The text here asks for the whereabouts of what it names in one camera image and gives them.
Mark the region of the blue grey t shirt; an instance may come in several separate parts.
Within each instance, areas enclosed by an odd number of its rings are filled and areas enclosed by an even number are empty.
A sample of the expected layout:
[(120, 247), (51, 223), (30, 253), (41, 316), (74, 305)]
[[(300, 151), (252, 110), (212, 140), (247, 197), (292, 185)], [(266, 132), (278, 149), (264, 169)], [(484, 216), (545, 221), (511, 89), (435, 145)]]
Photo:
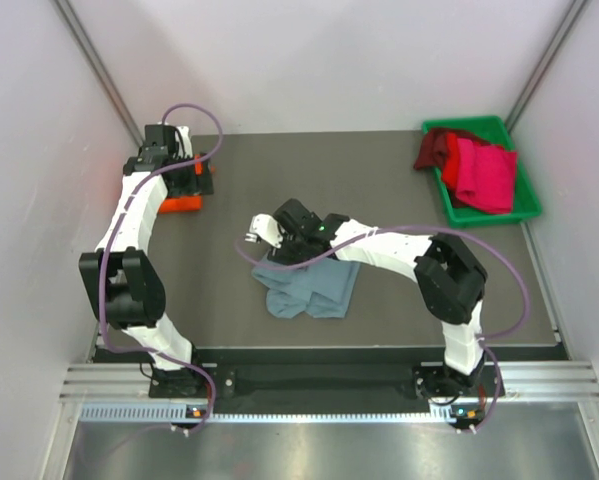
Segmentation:
[(305, 313), (317, 319), (341, 319), (347, 314), (360, 270), (357, 262), (324, 259), (293, 270), (273, 270), (262, 259), (252, 276), (267, 288), (266, 307), (276, 318)]

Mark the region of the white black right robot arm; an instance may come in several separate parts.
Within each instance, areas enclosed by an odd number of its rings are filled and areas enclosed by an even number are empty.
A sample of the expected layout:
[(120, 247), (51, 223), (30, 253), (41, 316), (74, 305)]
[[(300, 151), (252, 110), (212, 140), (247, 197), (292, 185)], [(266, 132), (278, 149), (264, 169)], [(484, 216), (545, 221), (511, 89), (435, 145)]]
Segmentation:
[(326, 254), (402, 275), (417, 284), (430, 314), (442, 325), (443, 366), (419, 377), (423, 395), (466, 396), (483, 380), (481, 310), (487, 273), (461, 238), (440, 233), (382, 233), (348, 216), (318, 217), (290, 199), (262, 214), (251, 231), (270, 246), (269, 259), (296, 265)]

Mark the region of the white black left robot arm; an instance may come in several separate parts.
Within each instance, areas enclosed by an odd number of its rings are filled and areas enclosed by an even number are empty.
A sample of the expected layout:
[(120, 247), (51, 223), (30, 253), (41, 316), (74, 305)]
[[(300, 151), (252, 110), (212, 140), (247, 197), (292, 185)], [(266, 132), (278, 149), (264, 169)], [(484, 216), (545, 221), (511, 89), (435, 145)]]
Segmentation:
[(123, 167), (122, 190), (106, 234), (78, 262), (99, 324), (132, 338), (151, 360), (151, 396), (186, 398), (208, 392), (193, 343), (166, 313), (166, 291), (148, 257), (157, 216), (198, 210), (213, 193), (212, 169), (195, 154), (186, 126), (145, 128), (145, 141)]

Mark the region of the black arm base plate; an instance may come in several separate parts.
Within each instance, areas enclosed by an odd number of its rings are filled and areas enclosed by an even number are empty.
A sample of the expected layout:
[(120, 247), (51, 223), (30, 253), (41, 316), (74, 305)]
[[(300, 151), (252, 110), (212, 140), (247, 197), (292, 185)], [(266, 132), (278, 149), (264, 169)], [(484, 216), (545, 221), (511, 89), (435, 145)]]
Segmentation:
[(485, 368), (471, 385), (460, 383), (439, 365), (241, 365), (217, 368), (214, 373), (219, 398), (258, 391), (389, 388), (414, 399), (423, 393), (473, 396), (480, 386), (492, 395), (497, 385), (492, 366)]

